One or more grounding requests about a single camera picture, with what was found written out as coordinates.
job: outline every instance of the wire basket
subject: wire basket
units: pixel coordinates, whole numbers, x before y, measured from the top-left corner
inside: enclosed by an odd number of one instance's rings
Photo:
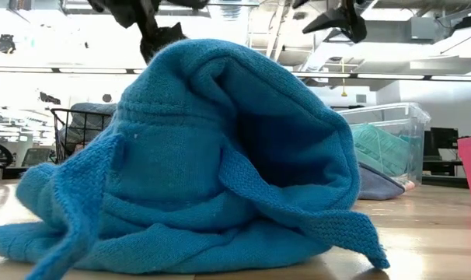
[[[110,118],[111,114],[97,113],[97,112],[86,112],[80,110],[70,109],[51,109],[51,113],[54,115],[54,134],[56,139],[56,163],[63,163],[69,156],[76,152],[78,145],[82,146],[82,149],[92,141],[101,131],[106,128],[106,120]],[[70,117],[75,116],[83,117],[83,125],[78,126],[70,121]],[[89,120],[93,119],[98,121],[98,124],[89,124]],[[68,137],[68,132],[81,136],[83,141],[72,141]]]

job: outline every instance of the wooden table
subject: wooden table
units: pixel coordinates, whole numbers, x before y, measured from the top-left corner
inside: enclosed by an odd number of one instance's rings
[[[0,225],[34,217],[14,198],[16,182],[0,184]],[[422,186],[391,201],[358,201],[355,210],[367,213],[379,229],[392,267],[371,269],[365,257],[341,249],[306,264],[265,271],[220,275],[123,276],[71,271],[65,279],[196,279],[196,280],[470,280],[471,197],[468,190]],[[28,264],[0,258],[0,280],[21,279]]]

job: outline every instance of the clear plastic bin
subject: clear plastic bin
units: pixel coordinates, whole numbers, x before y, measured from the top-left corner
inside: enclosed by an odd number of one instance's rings
[[[420,185],[424,129],[431,118],[417,103],[394,103],[337,113],[351,126],[360,163],[389,177]]]

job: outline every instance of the fabric fold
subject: fabric fold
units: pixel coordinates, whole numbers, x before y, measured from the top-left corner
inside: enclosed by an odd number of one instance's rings
[[[341,116],[247,47],[185,40],[88,147],[26,173],[17,196],[42,222],[1,226],[0,255],[36,263],[30,280],[279,268],[332,246],[387,268],[358,191]]]

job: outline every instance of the blue towel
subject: blue towel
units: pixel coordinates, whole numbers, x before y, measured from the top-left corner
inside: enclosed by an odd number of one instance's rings
[[[0,255],[127,274],[277,268],[332,246],[387,268],[346,121],[247,47],[185,40],[128,86],[110,126],[17,197],[43,221],[0,227]]]

